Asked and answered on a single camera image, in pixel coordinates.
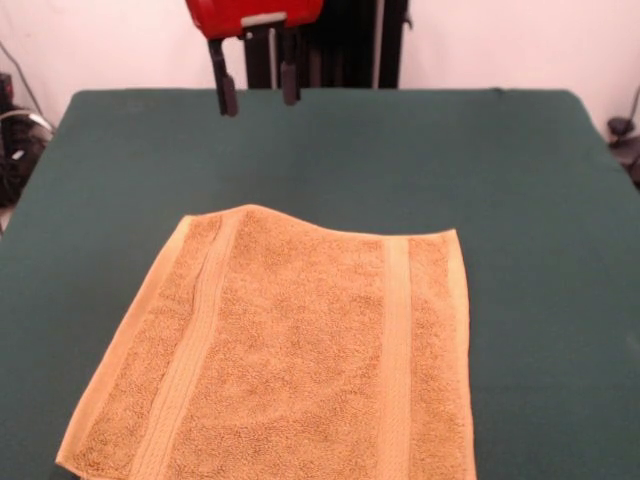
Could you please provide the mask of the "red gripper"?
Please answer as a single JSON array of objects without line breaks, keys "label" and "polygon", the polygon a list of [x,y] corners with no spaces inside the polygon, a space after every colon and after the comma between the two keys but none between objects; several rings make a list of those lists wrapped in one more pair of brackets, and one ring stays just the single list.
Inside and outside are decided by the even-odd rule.
[{"label": "red gripper", "polygon": [[[237,37],[246,30],[264,25],[283,24],[297,27],[313,23],[323,8],[323,0],[187,0],[195,26],[209,40],[220,114],[235,117],[238,102],[235,83],[227,71],[222,40]],[[297,31],[283,29],[281,89],[286,105],[301,99],[297,71]]]}]

